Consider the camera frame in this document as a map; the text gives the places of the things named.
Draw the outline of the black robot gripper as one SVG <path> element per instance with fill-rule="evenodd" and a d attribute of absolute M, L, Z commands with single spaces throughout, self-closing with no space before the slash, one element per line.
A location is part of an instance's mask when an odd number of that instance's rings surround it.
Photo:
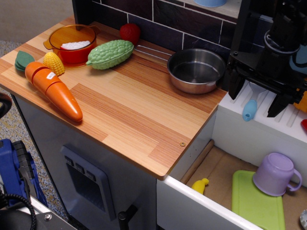
<path fill-rule="evenodd" d="M 267 117 L 276 117 L 290 102 L 299 102 L 307 90 L 306 74 L 292 69 L 289 57 L 262 51 L 252 54 L 234 51 L 227 65 L 230 97 L 234 100 L 245 81 L 276 94 Z"/>

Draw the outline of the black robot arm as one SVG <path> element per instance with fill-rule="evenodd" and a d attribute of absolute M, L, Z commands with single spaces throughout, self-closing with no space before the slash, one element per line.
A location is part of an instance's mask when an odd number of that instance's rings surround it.
<path fill-rule="evenodd" d="M 223 89 L 235 99 L 246 81 L 276 96 L 268 117 L 299 103 L 307 90 L 307 61 L 297 53 L 307 44 L 305 0 L 244 0 L 241 3 Z"/>

